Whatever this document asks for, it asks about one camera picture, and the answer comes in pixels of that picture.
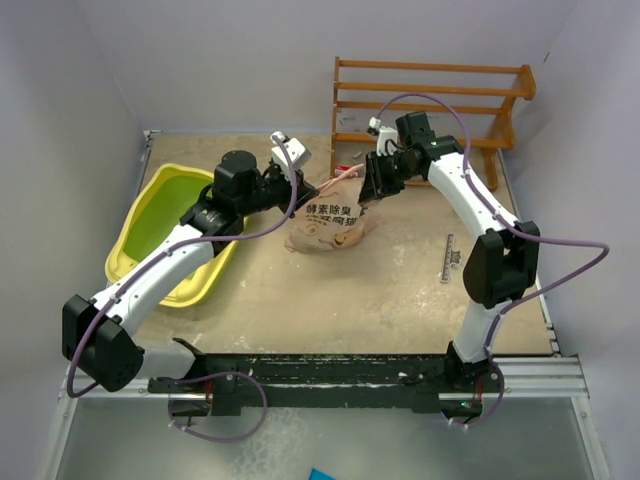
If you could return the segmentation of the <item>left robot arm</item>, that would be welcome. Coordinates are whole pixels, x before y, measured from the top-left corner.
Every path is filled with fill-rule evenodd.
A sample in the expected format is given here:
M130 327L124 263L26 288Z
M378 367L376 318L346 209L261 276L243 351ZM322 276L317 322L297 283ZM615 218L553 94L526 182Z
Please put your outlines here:
M123 389L137 377L170 377L184 392L202 387L204 365L195 350L172 342L174 354L154 355L133 336L151 311L182 280L244 240L246 217L279 208L291 217L318 191L304 179L310 151L297 139L271 150L265 171L244 150L223 155L213 180L180 217L169 235L121 280L86 300L71 297L62 308L63 356L72 372L82 370L109 392Z

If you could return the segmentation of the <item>blue object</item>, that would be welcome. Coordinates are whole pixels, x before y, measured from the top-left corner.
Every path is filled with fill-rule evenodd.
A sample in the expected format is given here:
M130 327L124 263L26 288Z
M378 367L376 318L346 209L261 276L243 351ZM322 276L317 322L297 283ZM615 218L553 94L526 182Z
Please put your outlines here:
M335 480L335 478L321 470L312 468L308 480Z

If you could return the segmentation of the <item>aluminium rail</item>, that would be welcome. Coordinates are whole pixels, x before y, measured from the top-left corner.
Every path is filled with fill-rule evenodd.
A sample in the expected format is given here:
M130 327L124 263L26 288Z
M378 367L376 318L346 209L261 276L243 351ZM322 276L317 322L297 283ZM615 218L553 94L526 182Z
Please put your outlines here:
M588 387L577 357L502 357L497 359L512 398L587 397Z

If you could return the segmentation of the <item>grey ruler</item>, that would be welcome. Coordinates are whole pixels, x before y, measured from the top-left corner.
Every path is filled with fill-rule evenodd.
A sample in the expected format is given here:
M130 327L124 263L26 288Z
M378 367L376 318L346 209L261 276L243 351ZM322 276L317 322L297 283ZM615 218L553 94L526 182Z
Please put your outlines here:
M451 270L461 263L462 254L455 249L456 236L453 233L446 235L445 250L443 255L442 268L440 272L440 282L447 284L451 280Z

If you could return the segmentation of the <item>pink cat litter bag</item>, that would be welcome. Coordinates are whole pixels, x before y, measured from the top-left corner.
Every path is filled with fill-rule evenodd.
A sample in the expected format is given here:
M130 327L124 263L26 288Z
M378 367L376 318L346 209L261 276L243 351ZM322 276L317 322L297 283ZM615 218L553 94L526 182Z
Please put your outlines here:
M285 248L298 253L343 250L374 230L376 214L359 203L364 173L360 163L320 185L319 194L295 212Z

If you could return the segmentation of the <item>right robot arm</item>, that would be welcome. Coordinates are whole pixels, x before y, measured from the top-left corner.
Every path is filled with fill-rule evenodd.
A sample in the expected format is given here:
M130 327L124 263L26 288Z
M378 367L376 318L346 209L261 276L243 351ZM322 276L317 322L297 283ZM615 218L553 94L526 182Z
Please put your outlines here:
M458 358L444 369L452 389L467 391L480 379L477 363L488 358L495 317L535 282L539 246L519 235L537 236L539 229L502 208L465 160L460 143L451 135L438 137L426 114L399 117L394 128L372 117L367 132L376 148L366 155L358 202L397 195L420 176L449 202L474 241L463 270L470 303L452 342Z

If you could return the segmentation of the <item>red white small box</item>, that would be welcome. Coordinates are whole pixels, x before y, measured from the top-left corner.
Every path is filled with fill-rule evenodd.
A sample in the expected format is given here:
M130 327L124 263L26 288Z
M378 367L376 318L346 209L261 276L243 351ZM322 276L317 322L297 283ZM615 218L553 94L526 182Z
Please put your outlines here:
M350 169L351 169L351 167L350 167L350 166L338 164L338 165L336 165L336 166L335 166L335 168L334 168L334 174L335 174L336 176L339 176L339 175L341 175L342 173L344 173L344 172L346 172L346 171L348 171L348 170L350 170Z

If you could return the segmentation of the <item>black base frame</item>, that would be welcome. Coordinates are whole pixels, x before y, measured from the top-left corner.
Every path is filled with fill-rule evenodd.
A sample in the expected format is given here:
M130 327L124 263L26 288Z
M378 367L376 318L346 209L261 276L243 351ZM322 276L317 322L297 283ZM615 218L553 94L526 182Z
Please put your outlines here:
M476 417L481 398L504 376L491 360L444 354L199 354L182 381L152 379L149 389L193 398L213 416L245 408L408 409Z

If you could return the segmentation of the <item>orange wooden shelf rack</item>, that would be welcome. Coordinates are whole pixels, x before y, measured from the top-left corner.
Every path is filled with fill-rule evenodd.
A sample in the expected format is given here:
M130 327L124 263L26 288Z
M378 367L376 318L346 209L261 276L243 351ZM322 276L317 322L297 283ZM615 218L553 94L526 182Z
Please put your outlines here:
M416 71L416 72L444 72L460 74L480 75L511 75L514 77L512 85L508 88L493 88L479 86L454 86L446 85L422 85L422 84L398 84L384 82L351 82L341 78L341 72L345 69L372 69L381 71ZM386 92L397 93L399 98L389 103L373 101L342 100L339 95L342 91L361 92ZM333 82L333 109L331 130L331 157L330 175L332 177L342 171L338 168L336 148L340 143L373 143L375 139L367 133L340 131L338 129L338 115L347 110L372 110L385 112L387 110L426 113L448 113L450 110L444 105L431 100L427 104L407 103L409 97L425 98L428 94L458 95L467 97L500 97L500 106L454 106L452 109L458 114L491 116L493 122L488 133L481 136L469 136L460 140L463 146L470 146L481 151L484 171L487 179L487 188L494 192L499 187L498 172L495 157L500 150L512 149L516 145L516 136L513 128L513 108L518 99L531 101L535 97L537 86L533 71L530 66L502 67L487 65L454 65L454 64L429 64L410 62L385 62L374 60L349 60L336 57L334 61Z

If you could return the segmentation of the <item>yellow green litter box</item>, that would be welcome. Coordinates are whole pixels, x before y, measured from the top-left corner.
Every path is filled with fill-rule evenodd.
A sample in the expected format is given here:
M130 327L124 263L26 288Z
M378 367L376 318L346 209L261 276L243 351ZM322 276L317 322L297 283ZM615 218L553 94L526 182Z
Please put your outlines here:
M118 239L105 261L105 275L115 283L146 258L171 233L205 186L211 172L168 163L159 167L133 202ZM175 287L160 304L186 308L205 301L222 278L237 244L198 268Z

